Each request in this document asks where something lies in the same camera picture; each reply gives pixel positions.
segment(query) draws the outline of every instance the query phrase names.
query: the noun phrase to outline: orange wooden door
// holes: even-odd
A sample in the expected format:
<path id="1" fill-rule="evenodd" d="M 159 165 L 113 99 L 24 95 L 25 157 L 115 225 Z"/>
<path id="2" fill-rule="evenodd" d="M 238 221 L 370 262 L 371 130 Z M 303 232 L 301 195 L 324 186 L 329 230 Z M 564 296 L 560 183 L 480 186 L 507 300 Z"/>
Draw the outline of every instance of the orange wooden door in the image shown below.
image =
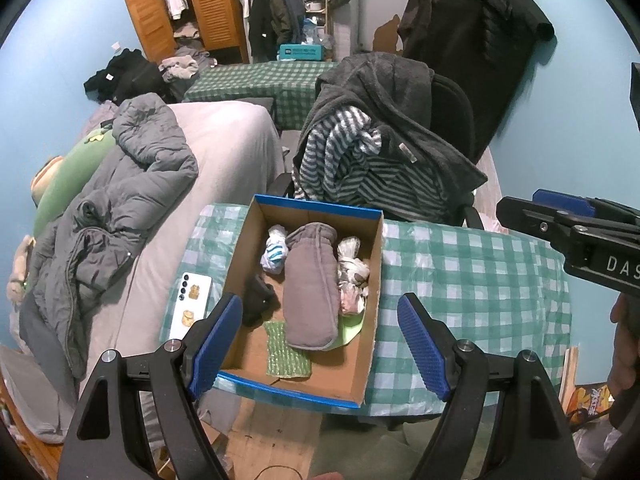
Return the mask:
<path id="1" fill-rule="evenodd" d="M 191 0 L 204 48 L 215 50 L 240 45 L 232 0 Z"/>
<path id="2" fill-rule="evenodd" d="M 164 0 L 124 0 L 146 58 L 156 63 L 175 51 L 174 31 Z"/>

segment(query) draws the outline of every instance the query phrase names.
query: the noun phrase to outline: checkered tablecloth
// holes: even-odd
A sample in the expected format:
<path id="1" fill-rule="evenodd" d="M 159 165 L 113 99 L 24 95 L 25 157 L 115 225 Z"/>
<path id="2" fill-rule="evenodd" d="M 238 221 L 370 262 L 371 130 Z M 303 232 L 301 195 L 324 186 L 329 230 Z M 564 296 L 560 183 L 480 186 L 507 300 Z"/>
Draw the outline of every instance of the checkered tablecloth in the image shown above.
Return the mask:
<path id="1" fill-rule="evenodd" d="M 168 338 L 184 272 L 213 278 L 208 309 L 219 300 L 247 210 L 209 205 L 200 213 L 178 268 L 160 342 Z M 216 387 L 307 410 L 374 416 L 441 412 L 442 403 L 425 389 L 398 327 L 396 306 L 405 292 L 415 292 L 431 316 L 444 321 L 456 338 L 471 339 L 485 352 L 514 356 L 524 348 L 535 350 L 552 382 L 559 383 L 571 310 L 562 256 L 544 242 L 524 235 L 385 220 L 382 257 L 376 345 L 365 403 L 359 410 L 331 409 L 220 378 Z"/>
<path id="2" fill-rule="evenodd" d="M 301 130 L 316 100 L 316 79 L 336 66 L 325 61 L 270 61 L 203 70 L 183 102 L 273 97 L 283 130 Z"/>

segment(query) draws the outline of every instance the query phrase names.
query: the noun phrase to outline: hand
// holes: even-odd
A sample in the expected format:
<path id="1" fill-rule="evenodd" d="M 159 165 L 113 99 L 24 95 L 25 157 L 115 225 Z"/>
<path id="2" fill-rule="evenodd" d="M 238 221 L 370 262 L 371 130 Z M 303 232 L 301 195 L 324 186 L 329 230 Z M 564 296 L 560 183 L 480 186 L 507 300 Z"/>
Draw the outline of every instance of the hand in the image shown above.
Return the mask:
<path id="1" fill-rule="evenodd" d="M 344 480 L 344 477 L 340 473 L 325 473 L 320 476 L 314 476 L 309 480 Z"/>
<path id="2" fill-rule="evenodd" d="M 613 361 L 607 380 L 609 391 L 614 398 L 636 382 L 636 360 L 640 354 L 640 341 L 633 338 L 626 326 L 627 309 L 626 297 L 620 294 L 610 315 L 611 322 L 618 324 L 613 339 Z"/>

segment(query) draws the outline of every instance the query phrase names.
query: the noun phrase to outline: metal bolt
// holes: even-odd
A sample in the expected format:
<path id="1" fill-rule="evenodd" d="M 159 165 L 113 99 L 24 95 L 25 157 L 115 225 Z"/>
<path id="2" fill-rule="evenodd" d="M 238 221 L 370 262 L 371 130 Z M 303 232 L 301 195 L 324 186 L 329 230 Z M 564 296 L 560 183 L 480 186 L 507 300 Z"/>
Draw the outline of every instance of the metal bolt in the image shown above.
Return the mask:
<path id="1" fill-rule="evenodd" d="M 164 343 L 164 349 L 167 352 L 175 352 L 176 350 L 179 350 L 181 346 L 182 341 L 180 341 L 179 339 L 169 339 L 169 341 Z"/>
<path id="2" fill-rule="evenodd" d="M 533 350 L 523 350 L 522 357 L 525 361 L 533 363 L 538 358 L 538 355 Z"/>
<path id="3" fill-rule="evenodd" d="M 106 350 L 102 352 L 102 356 L 100 357 L 100 359 L 102 359 L 105 363 L 110 363 L 116 358 L 117 355 L 118 354 L 115 350 Z"/>
<path id="4" fill-rule="evenodd" d="M 458 339 L 458 348 L 463 352 L 471 352 L 475 347 L 476 345 L 469 341 L 469 339 Z"/>

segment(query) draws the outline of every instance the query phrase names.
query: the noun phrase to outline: teal box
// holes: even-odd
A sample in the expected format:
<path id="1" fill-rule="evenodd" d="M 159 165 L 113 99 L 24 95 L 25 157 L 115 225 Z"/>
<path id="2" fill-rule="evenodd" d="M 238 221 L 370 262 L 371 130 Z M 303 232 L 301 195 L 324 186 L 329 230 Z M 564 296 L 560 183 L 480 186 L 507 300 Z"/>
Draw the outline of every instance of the teal box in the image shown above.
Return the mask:
<path id="1" fill-rule="evenodd" d="M 282 44 L 280 59 L 305 59 L 308 61 L 322 60 L 322 45 Z"/>

